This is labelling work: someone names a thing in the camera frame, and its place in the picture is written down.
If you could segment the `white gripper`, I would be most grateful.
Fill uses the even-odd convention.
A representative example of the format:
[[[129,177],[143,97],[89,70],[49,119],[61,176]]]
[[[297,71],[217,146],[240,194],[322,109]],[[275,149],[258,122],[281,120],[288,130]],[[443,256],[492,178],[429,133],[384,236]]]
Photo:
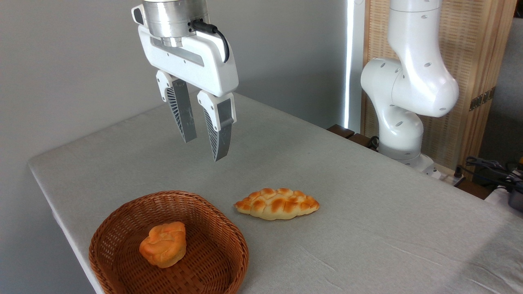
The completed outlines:
[[[239,79],[233,53],[224,62],[222,39],[202,32],[182,37],[181,47],[164,45],[142,25],[138,33],[147,60],[159,69],[159,92],[170,106],[183,141],[197,137],[188,82],[204,90],[198,93],[197,100],[204,111],[213,158],[224,158],[229,151],[232,125],[237,121],[231,92],[237,89]]]

